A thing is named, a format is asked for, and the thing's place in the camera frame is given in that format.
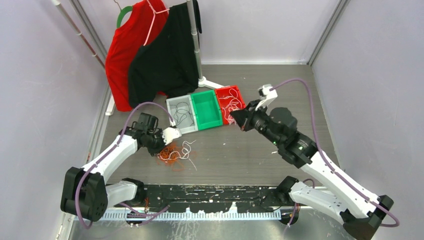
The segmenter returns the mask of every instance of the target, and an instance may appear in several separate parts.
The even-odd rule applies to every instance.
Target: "metal pole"
[[[188,17],[190,18],[191,35],[193,36],[193,42],[194,42],[194,55],[196,57],[197,71],[199,73],[198,78],[199,80],[203,80],[202,62],[201,62],[200,47],[199,47],[199,35],[198,35],[198,28],[196,26],[195,7],[193,5],[193,0],[187,0],[187,8],[188,8]]]
[[[91,39],[93,40],[95,46],[98,49],[98,54],[100,55],[100,58],[106,59],[106,56],[108,55],[108,51],[106,50],[105,45],[100,40],[99,35],[97,34],[92,22],[89,19],[89,16],[87,15],[80,1],[79,0],[68,0],[68,1],[71,3],[73,9],[75,10],[76,14],[81,20],[81,23],[84,24],[85,29],[87,29],[88,33],[90,34]]]
[[[327,38],[330,36],[330,33],[333,31],[337,21],[339,20],[340,16],[342,15],[343,11],[345,10],[349,2],[350,0],[339,0],[327,26],[325,27],[324,32],[319,38],[318,44],[315,46],[315,49],[313,50],[312,55],[310,56],[310,59],[307,63],[310,66],[314,64],[315,60],[318,57],[318,54],[320,53],[321,49],[324,46],[324,43],[326,42]]]
[[[66,19],[66,21],[69,23],[69,25],[72,26],[72,28],[75,30],[76,35],[80,36],[82,41],[85,43],[85,45],[88,47],[88,49],[91,51],[92,56],[97,59],[97,61],[100,63],[100,65],[105,68],[105,64],[100,59],[100,57],[97,55],[96,51],[93,49],[89,41],[87,41],[87,38],[83,35],[83,33],[80,31],[78,26],[75,24],[75,22],[72,20],[72,18],[69,16],[68,12],[65,10],[65,8],[62,6],[62,4],[58,0],[52,0],[53,4],[56,5],[57,9],[59,9],[60,13],[62,13],[63,17]]]

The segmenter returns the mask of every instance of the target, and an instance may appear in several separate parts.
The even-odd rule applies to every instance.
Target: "pink hanger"
[[[153,23],[155,22],[156,14],[165,13],[165,12],[168,12],[168,11],[170,10],[170,9],[168,8],[168,9],[165,9],[165,10],[162,10],[162,11],[156,11],[156,10],[153,8],[153,6],[152,6],[152,4],[150,3],[150,1],[149,1],[149,0],[146,0],[146,1],[147,1],[148,5],[150,6],[151,10],[153,11],[153,19],[151,20],[151,24],[150,24],[150,28],[149,28],[148,33],[147,33],[146,41],[144,42],[143,46],[145,46],[145,45],[147,44],[147,41],[148,41],[149,36],[150,36],[150,32],[152,31],[152,28],[153,28]]]

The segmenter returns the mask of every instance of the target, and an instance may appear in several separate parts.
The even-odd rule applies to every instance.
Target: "sorting tray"
[[[242,98],[242,94],[239,91],[239,87],[237,87],[236,85],[217,88],[215,89],[215,94],[216,94],[216,99],[218,100],[219,109],[221,111],[223,124],[226,124],[226,125],[229,124],[227,118],[229,117],[230,112],[224,108],[227,107],[228,104],[231,102],[231,100],[233,100],[234,98],[232,97],[229,97],[227,99],[222,99],[222,98],[225,98],[228,96],[234,96],[241,103],[241,106],[237,104],[238,107],[241,107],[240,109],[244,109],[246,107],[246,104]]]
[[[191,102],[199,130],[223,125],[220,106],[214,90],[191,94]]]
[[[166,100],[166,106],[181,134],[198,131],[196,114],[190,95],[168,98]]]

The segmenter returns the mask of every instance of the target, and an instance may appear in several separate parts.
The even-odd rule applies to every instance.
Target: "green hanger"
[[[118,15],[118,20],[116,22],[116,28],[117,29],[121,27],[122,20],[124,19],[125,15],[127,13],[131,12],[132,10],[133,10],[133,6],[126,6],[120,11],[120,13]]]

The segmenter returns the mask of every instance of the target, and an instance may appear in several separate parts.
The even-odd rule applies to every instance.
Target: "white mounting strip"
[[[110,208],[107,209],[103,217],[99,221],[122,221],[126,214],[131,210],[127,208]],[[127,217],[126,220],[145,221],[150,217]],[[281,220],[281,210],[277,209],[273,212],[247,212],[237,213],[237,209],[231,209],[228,212],[205,213],[199,211],[193,213],[187,212],[164,212],[157,216],[153,221],[239,221],[239,220]]]

